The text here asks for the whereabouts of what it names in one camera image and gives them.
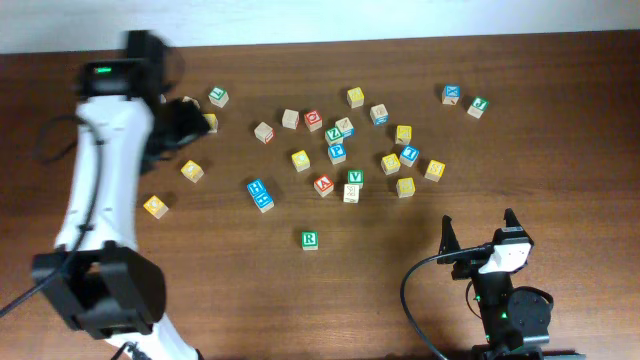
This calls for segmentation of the yellow S block front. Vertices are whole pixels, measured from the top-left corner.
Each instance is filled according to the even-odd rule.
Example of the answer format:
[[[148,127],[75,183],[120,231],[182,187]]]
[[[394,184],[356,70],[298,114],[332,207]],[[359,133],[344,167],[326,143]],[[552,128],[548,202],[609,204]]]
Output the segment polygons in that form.
[[[411,197],[415,191],[415,182],[412,177],[400,178],[396,183],[396,192],[399,198]]]

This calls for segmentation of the yellow s block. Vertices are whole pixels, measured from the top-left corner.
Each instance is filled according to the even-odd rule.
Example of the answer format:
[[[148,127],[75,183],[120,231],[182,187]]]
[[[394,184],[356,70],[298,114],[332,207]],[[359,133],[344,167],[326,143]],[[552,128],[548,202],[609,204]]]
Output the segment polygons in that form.
[[[399,198],[411,197],[415,191],[415,182],[412,177],[400,178],[396,183],[396,192]]]
[[[446,164],[437,160],[430,160],[426,168],[424,177],[428,180],[438,182],[443,176]]]

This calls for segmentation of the green R block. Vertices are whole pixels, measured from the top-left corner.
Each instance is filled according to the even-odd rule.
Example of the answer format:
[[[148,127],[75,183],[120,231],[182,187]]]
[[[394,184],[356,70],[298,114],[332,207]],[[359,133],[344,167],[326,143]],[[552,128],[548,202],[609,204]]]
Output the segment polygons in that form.
[[[301,247],[305,251],[319,248],[319,236],[317,232],[304,231],[301,235]]]

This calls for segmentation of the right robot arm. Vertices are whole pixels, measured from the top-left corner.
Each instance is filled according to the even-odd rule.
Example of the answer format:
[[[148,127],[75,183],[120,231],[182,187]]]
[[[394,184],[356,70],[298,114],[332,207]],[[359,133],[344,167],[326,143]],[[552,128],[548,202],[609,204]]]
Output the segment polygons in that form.
[[[541,346],[550,340],[553,297],[513,286],[511,276],[527,265],[534,241],[512,209],[505,210],[504,220],[490,242],[463,249],[445,215],[437,262],[451,264],[451,277],[470,281],[474,289],[487,341],[472,348],[475,359],[541,359]]]

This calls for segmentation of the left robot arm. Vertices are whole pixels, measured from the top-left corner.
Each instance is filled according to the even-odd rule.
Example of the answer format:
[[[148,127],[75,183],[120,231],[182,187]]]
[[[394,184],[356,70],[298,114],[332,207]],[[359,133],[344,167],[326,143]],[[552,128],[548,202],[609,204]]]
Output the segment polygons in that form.
[[[120,58],[80,70],[69,204],[53,251],[32,263],[34,283],[70,330],[131,359],[202,356],[171,323],[164,275],[135,233],[140,176],[211,129],[194,102],[164,101],[169,52],[157,35],[133,30]]]

